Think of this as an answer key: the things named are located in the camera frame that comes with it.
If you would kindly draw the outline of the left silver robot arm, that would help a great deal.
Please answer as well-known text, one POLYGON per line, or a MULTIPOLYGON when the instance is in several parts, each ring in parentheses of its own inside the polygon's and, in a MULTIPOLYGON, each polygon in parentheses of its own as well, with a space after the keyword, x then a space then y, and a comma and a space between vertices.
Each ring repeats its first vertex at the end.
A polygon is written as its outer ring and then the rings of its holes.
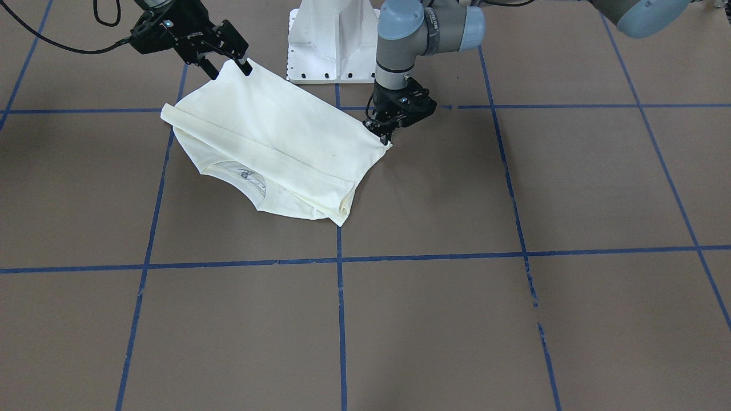
MULTIPOLYGON (((437 107, 430 91, 412 76, 418 57, 462 52, 482 45, 483 8, 517 8, 527 1, 386 1, 377 23, 374 87, 367 130, 388 146, 397 128, 431 116, 437 107)), ((649 37, 673 23, 688 1, 592 1, 591 5, 625 36, 649 37)))

